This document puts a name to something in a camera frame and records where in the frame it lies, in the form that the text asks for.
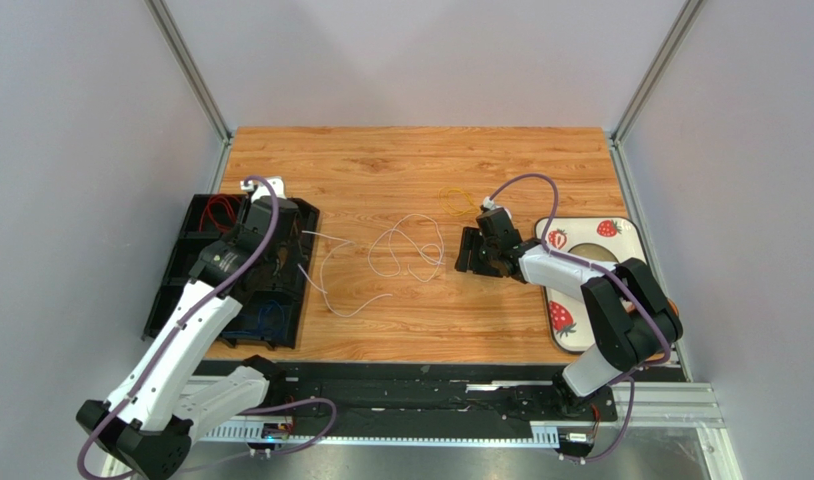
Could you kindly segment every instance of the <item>plate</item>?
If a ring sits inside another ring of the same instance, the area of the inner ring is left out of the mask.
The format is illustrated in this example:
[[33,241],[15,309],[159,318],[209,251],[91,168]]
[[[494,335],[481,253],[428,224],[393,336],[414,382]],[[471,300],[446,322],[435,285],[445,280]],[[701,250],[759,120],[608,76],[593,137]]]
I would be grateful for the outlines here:
[[[546,220],[535,226],[535,236],[540,237]],[[576,249],[611,252],[617,262],[630,258],[647,261],[644,247],[638,236],[638,227],[620,217],[555,218],[547,234],[549,244],[563,252]],[[545,289],[546,312],[549,316],[549,329],[552,338],[562,350],[569,353],[584,353],[593,345],[593,330],[583,303],[561,292]]]

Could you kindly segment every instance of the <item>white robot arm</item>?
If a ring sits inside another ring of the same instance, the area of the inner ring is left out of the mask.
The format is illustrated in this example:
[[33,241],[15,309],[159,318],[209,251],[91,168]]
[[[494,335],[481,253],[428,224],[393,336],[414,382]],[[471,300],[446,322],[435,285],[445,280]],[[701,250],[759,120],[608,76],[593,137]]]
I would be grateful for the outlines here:
[[284,379],[276,365],[252,357],[221,381],[181,396],[209,345],[282,267],[274,260],[279,241],[271,238],[291,230],[285,213],[297,206],[286,200],[279,177],[258,180],[267,186],[242,182],[252,195],[241,220],[200,253],[173,314],[135,369],[105,401],[86,401],[76,416],[89,440],[151,480],[173,475],[194,442],[261,405],[273,382]]
[[[464,228],[457,270],[549,287],[587,307],[596,344],[553,380],[559,408],[570,416],[583,412],[601,387],[682,336],[679,317],[641,260],[595,262],[536,238],[523,241],[501,207],[485,208],[476,221],[479,228]],[[635,309],[627,311],[624,302]]]

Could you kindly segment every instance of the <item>black tray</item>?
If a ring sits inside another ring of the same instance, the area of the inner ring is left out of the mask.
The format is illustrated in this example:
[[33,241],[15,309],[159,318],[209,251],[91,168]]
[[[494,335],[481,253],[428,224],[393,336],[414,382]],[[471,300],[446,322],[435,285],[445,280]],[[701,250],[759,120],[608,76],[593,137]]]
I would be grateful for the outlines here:
[[[182,297],[182,290],[189,280],[188,272],[197,261],[200,251],[222,235],[211,219],[204,216],[206,205],[212,196],[194,195],[191,199],[161,286],[144,325],[144,337],[155,338],[158,335]],[[247,195],[227,196],[236,199],[228,200],[235,215],[246,211]],[[299,198],[289,200],[299,207],[300,230],[317,231],[320,211]],[[230,215],[223,206],[210,210],[212,217],[219,224],[224,226],[232,224]],[[287,265],[290,268],[283,268],[267,289],[259,290],[253,295],[242,307],[239,315],[221,332],[218,337],[220,340],[233,347],[239,342],[252,342],[269,348],[295,347],[306,294],[306,278],[293,265],[299,264],[304,270],[309,271],[314,242],[314,235],[301,235],[299,241],[291,242],[296,247],[289,253]]]

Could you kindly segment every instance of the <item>tangled white wire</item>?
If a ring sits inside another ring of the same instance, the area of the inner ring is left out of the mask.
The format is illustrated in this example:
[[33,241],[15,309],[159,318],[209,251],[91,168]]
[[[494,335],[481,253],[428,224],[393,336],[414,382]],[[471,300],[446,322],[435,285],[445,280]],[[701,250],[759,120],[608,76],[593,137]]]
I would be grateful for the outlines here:
[[[435,243],[429,243],[429,244],[426,244],[426,245],[420,247],[406,233],[404,233],[403,231],[398,229],[398,226],[401,225],[405,220],[407,220],[410,217],[414,217],[414,216],[415,217],[421,217],[421,218],[424,218],[426,220],[430,220],[434,224],[434,228],[436,229],[436,232],[437,232],[437,237],[440,240],[439,245],[437,245]],[[366,308],[370,303],[374,302],[375,300],[378,300],[378,299],[384,298],[384,297],[391,297],[392,296],[391,293],[383,293],[383,294],[380,294],[380,295],[372,298],[371,300],[367,301],[366,303],[362,304],[359,308],[357,308],[356,310],[354,310],[353,312],[351,312],[349,314],[337,312],[336,309],[334,309],[333,306],[330,305],[330,300],[327,298],[328,297],[327,287],[325,287],[325,285],[324,285],[324,266],[327,264],[327,260],[330,259],[330,257],[336,252],[336,250],[339,250],[340,248],[348,246],[348,245],[356,245],[356,244],[354,242],[352,242],[351,240],[346,240],[344,238],[339,238],[339,237],[333,237],[333,236],[330,236],[330,235],[325,235],[323,233],[311,232],[309,230],[304,230],[302,233],[307,233],[307,234],[310,234],[310,235],[316,235],[316,236],[319,236],[319,237],[322,237],[322,238],[327,238],[327,239],[330,239],[330,240],[336,240],[336,241],[342,242],[340,245],[338,245],[333,250],[331,250],[327,254],[327,256],[324,257],[324,260],[321,262],[321,268],[319,268],[319,270],[318,270],[318,283],[319,283],[318,285],[316,285],[315,282],[312,281],[312,278],[310,278],[309,274],[307,274],[307,272],[303,269],[303,267],[298,265],[298,269],[300,269],[303,276],[306,277],[306,280],[309,282],[309,284],[312,285],[313,288],[315,288],[316,290],[321,292],[321,295],[324,297],[324,304],[327,305],[327,309],[330,310],[331,312],[333,312],[334,315],[342,317],[342,318],[350,318],[350,317],[353,317],[354,315],[358,314],[362,309]],[[413,276],[413,278],[415,278],[416,280],[419,280],[420,282],[423,282],[423,283],[427,283],[427,282],[430,282],[431,280],[433,280],[434,277],[436,277],[437,272],[440,269],[440,266],[445,265],[443,263],[443,261],[442,261],[443,256],[445,255],[445,242],[443,241],[442,233],[440,232],[439,224],[437,224],[437,222],[433,218],[428,217],[426,215],[418,214],[418,213],[411,213],[410,215],[407,215],[406,217],[402,218],[392,228],[390,228],[390,229],[384,231],[382,234],[380,234],[380,236],[377,238],[377,240],[375,240],[374,243],[372,243],[371,247],[369,248],[368,255],[366,256],[366,260],[368,261],[369,267],[371,267],[372,271],[374,271],[375,274],[377,274],[377,275],[379,275],[381,277],[394,277],[394,276],[398,275],[399,273],[401,273],[401,262],[398,261],[398,257],[395,255],[395,252],[392,249],[392,235],[394,235],[395,233],[400,233],[402,236],[404,236],[404,238],[406,238],[407,241],[409,241],[410,244],[412,244],[413,247],[416,248],[416,251],[419,252],[419,255],[422,257],[422,259],[425,262],[427,262],[430,265],[436,266],[436,268],[434,269],[434,272],[431,274],[431,276],[426,278],[426,279],[420,278],[418,275],[413,273],[413,271],[410,269],[410,265],[407,265],[407,272],[409,272],[410,275]],[[388,246],[389,246],[389,254],[392,256],[392,259],[395,260],[395,264],[398,266],[398,270],[395,273],[392,273],[392,274],[381,273],[380,271],[378,271],[374,267],[374,265],[372,264],[372,261],[371,261],[372,252],[377,247],[378,243],[380,243],[380,241],[383,240],[383,238],[387,234],[389,234],[388,243],[387,243]],[[437,249],[437,251],[439,252],[439,257],[434,259],[433,257],[429,256],[427,253],[425,253],[425,250],[427,250],[430,247],[434,247],[434,248]]]
[[[407,236],[406,233],[399,230],[398,226],[401,225],[405,220],[407,220],[410,217],[420,217],[420,218],[424,218],[426,220],[430,220],[431,223],[434,224],[434,228],[437,231],[437,238],[440,239],[440,244],[437,245],[437,244],[434,244],[434,243],[429,243],[427,245],[419,247],[419,245],[416,245],[416,242],[414,242],[412,238]],[[389,254],[392,256],[392,259],[395,260],[395,264],[398,266],[398,271],[396,271],[395,273],[389,274],[389,275],[387,275],[385,273],[381,273],[380,271],[378,271],[378,269],[374,268],[374,265],[372,264],[372,261],[371,261],[372,251],[374,251],[375,247],[377,247],[377,244],[380,243],[381,240],[383,240],[383,237],[385,237],[387,233],[389,234],[389,238],[388,238],[388,241],[387,241],[388,246],[389,246]],[[436,268],[434,269],[434,273],[432,273],[431,276],[426,278],[426,279],[419,278],[418,275],[413,273],[413,271],[410,270],[410,265],[407,265],[407,272],[410,273],[410,275],[413,275],[413,278],[415,278],[416,280],[418,280],[418,281],[420,281],[422,283],[428,283],[431,280],[433,280],[433,278],[437,276],[437,272],[439,271],[440,266],[443,265],[442,259],[443,259],[443,256],[445,255],[445,242],[443,242],[442,233],[440,232],[440,226],[436,222],[436,220],[434,220],[433,218],[431,218],[431,217],[429,217],[427,215],[422,215],[420,213],[411,213],[410,215],[407,215],[406,217],[399,220],[398,223],[393,225],[392,228],[390,228],[389,230],[386,230],[385,232],[381,233],[379,237],[377,237],[377,240],[375,240],[374,243],[372,243],[371,248],[369,248],[369,254],[366,257],[366,260],[368,260],[368,262],[369,262],[369,267],[371,267],[371,269],[374,271],[374,273],[380,275],[381,277],[394,277],[394,276],[398,275],[399,273],[401,273],[401,262],[398,261],[398,257],[395,256],[395,252],[392,250],[392,235],[394,233],[400,233],[401,235],[403,235],[404,238],[406,238],[407,241],[409,241],[413,245],[413,247],[416,249],[416,251],[419,252],[419,255],[421,255],[421,257],[422,257],[422,259],[424,261],[428,262],[430,265],[436,265]],[[437,249],[437,251],[439,252],[439,257],[437,259],[433,259],[433,258],[429,257],[425,253],[425,249],[427,249],[428,247],[435,247]]]

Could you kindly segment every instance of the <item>gray wall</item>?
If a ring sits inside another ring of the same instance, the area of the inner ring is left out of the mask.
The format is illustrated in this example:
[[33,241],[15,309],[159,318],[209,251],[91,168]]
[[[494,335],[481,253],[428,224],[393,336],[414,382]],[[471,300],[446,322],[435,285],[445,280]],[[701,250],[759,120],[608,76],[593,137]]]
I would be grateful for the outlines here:
[[143,2],[0,1],[0,479],[77,476],[218,155]]
[[613,128],[682,0],[168,0],[239,125]]
[[626,153],[746,478],[814,478],[814,1],[709,1]]

